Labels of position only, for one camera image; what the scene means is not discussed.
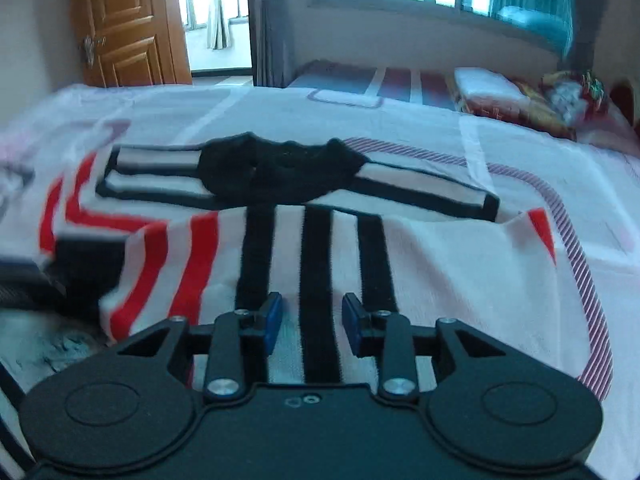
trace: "door panel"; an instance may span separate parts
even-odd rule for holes
[[[191,83],[177,0],[72,0],[72,9],[78,41],[95,40],[87,84]]]

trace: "white bed sheet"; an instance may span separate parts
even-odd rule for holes
[[[110,142],[185,145],[245,131],[307,144],[350,139],[351,146],[373,158],[402,156],[403,163],[437,168],[495,191],[513,210],[544,206],[555,221],[564,301],[558,312],[561,362],[551,364],[579,376],[597,348],[600,368],[592,379],[604,399],[605,420],[588,463],[606,479],[636,478],[640,160],[441,108],[368,96],[354,102],[340,92],[224,86],[73,86],[0,133],[0,160],[33,168],[30,186],[48,187],[64,166]],[[28,190],[9,183],[2,193],[19,214],[0,222],[0,254],[38,258],[37,240],[26,237],[35,231],[39,209],[30,203]],[[584,265],[575,275],[580,254],[591,285],[585,285]],[[603,323],[594,321],[597,316],[606,320],[606,337]],[[594,327],[600,328],[596,342],[589,333]]]

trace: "doorway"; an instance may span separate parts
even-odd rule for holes
[[[248,0],[179,3],[192,75],[249,76],[252,62]]]

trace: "circular cover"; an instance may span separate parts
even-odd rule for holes
[[[446,378],[427,405],[451,445],[488,466],[526,470],[557,466],[590,449],[602,410],[587,388],[544,365],[473,361]]]
[[[40,459],[77,468],[121,468],[174,443],[194,415],[191,395],[145,358],[92,359],[38,384],[20,407]]]

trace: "door handle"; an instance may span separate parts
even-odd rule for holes
[[[107,38],[101,36],[100,38],[92,38],[91,36],[85,36],[80,45],[80,53],[82,55],[82,61],[88,65],[89,68],[93,68],[95,64],[95,48],[96,46],[104,46],[107,42]]]

